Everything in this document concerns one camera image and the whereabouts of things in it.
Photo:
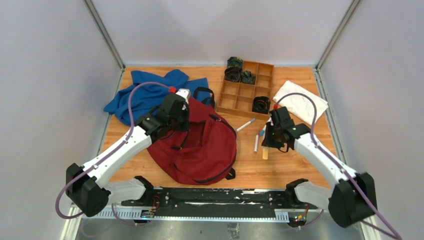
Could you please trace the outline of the red backpack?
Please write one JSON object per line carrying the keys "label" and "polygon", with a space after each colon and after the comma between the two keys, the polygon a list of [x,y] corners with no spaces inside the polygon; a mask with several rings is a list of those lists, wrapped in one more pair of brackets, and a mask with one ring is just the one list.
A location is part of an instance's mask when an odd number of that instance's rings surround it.
{"label": "red backpack", "polygon": [[147,148],[149,155],[180,184],[211,185],[222,179],[233,180],[237,133],[215,111],[213,91],[196,88],[188,105],[188,131],[157,140]]}

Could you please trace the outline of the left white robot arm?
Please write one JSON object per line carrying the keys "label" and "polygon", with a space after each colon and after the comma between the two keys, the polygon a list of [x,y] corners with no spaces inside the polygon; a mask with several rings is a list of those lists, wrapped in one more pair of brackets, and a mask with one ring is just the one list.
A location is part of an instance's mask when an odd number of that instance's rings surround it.
{"label": "left white robot arm", "polygon": [[169,132],[188,128],[190,95],[185,88],[170,93],[159,107],[141,116],[103,153],[81,166],[73,163],[66,169],[66,195],[82,214],[93,217],[107,205],[127,200],[135,200],[142,207],[152,203],[153,193],[142,177],[118,182],[111,182],[110,178],[136,154]]}

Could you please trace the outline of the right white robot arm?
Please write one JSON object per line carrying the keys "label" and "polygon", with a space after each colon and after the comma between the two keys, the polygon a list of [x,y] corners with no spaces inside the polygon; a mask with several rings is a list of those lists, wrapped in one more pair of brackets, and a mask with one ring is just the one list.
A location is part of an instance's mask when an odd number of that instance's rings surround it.
{"label": "right white robot arm", "polygon": [[377,198],[373,177],[358,173],[324,147],[304,123],[295,124],[286,107],[270,112],[262,146],[294,150],[308,160],[325,178],[329,187],[321,187],[305,178],[286,185],[285,201],[292,209],[309,204],[327,210],[342,228],[375,214]]}

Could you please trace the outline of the blue capped white marker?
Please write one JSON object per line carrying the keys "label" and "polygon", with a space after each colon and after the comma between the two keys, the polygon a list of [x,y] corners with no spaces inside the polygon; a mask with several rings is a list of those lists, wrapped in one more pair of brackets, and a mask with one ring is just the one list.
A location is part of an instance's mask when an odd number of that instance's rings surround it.
{"label": "blue capped white marker", "polygon": [[265,124],[262,130],[259,132],[260,137],[262,137],[265,134],[266,128],[267,128],[267,125]]}

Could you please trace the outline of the brown capped white marker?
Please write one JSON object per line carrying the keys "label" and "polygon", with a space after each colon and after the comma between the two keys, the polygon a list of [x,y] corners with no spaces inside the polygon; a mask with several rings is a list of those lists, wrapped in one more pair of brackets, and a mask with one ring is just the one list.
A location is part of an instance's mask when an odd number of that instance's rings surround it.
{"label": "brown capped white marker", "polygon": [[260,138],[260,131],[258,131],[255,135],[254,151],[253,151],[255,154],[258,152],[258,148],[259,148],[259,138]]}

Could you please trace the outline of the purple capped white marker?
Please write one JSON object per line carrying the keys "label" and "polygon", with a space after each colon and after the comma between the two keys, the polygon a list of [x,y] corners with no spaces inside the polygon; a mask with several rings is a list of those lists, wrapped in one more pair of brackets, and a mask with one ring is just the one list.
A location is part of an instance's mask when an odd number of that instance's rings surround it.
{"label": "purple capped white marker", "polygon": [[243,130],[244,128],[246,128],[247,126],[249,126],[250,124],[252,124],[253,122],[256,121],[256,118],[252,118],[251,120],[249,120],[248,122],[246,122],[245,124],[241,125],[240,127],[238,127],[236,129],[236,132],[240,132],[241,130]]}

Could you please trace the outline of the rolled tie with orange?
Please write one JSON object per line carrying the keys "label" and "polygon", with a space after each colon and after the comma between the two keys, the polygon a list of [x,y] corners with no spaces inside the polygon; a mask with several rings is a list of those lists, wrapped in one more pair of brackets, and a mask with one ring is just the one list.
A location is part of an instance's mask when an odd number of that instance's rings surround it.
{"label": "rolled tie with orange", "polygon": [[267,115],[271,101],[267,96],[256,96],[252,102],[252,112]]}

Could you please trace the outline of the white folded cloth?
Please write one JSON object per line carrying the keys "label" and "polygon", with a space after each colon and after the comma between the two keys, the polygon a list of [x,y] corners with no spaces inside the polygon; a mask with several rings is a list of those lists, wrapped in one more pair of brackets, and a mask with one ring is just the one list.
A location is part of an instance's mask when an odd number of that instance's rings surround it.
{"label": "white folded cloth", "polygon": [[[289,80],[287,80],[277,91],[272,100],[277,103],[280,98],[290,93],[304,94],[314,102],[316,106],[316,120],[321,117],[321,115],[328,109],[328,102],[326,100]],[[279,105],[282,107],[287,107],[290,113],[294,114],[308,125],[312,124],[314,117],[314,107],[306,97],[297,94],[287,96],[279,102]]]}

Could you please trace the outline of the blue cloth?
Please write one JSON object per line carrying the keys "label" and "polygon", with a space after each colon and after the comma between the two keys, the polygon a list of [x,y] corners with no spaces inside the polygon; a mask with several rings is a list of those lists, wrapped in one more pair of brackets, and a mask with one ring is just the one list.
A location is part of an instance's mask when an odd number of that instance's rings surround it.
{"label": "blue cloth", "polygon": [[128,100],[132,90],[140,84],[148,83],[138,88],[131,98],[131,111],[133,119],[150,111],[153,107],[162,104],[165,96],[169,94],[169,90],[164,86],[159,86],[156,83],[163,84],[168,87],[174,87],[177,90],[183,88],[188,89],[191,95],[199,88],[208,88],[207,78],[199,78],[189,80],[189,76],[179,69],[169,71],[166,75],[160,76],[154,73],[133,70],[131,72],[132,84],[116,93],[114,98],[103,108],[103,111],[114,115],[122,124],[130,126],[130,114]]}

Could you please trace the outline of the wooden divided tray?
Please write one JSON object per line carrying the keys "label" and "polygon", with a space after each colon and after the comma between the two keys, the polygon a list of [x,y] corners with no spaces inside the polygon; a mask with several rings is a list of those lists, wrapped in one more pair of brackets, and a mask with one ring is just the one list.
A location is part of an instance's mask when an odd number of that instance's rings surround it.
{"label": "wooden divided tray", "polygon": [[216,110],[221,113],[240,117],[267,120],[268,114],[252,112],[253,100],[258,96],[270,99],[274,77],[273,64],[243,60],[243,71],[251,71],[256,76],[255,85],[225,80],[225,73],[221,84],[220,95],[216,100]]}

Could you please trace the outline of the rolled green tie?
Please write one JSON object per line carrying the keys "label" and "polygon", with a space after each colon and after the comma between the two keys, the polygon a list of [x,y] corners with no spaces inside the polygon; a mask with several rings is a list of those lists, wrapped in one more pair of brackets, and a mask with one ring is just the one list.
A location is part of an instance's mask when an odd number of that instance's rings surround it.
{"label": "rolled green tie", "polygon": [[240,82],[249,85],[256,84],[256,76],[249,70],[245,70],[240,74]]}

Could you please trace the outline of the rolled dark tie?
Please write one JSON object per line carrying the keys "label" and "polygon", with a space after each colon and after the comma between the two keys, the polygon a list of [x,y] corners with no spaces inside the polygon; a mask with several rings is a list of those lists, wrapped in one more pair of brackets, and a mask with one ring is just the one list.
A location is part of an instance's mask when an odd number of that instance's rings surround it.
{"label": "rolled dark tie", "polygon": [[224,79],[226,81],[238,83],[241,80],[242,68],[238,66],[228,67],[224,71]]}

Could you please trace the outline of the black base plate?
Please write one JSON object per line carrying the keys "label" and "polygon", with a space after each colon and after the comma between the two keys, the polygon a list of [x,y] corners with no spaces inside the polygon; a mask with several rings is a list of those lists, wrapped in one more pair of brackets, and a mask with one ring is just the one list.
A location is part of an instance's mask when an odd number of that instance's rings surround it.
{"label": "black base plate", "polygon": [[290,202],[283,189],[155,187],[126,207],[157,207],[158,218],[283,220],[282,212],[305,213],[316,206]]}

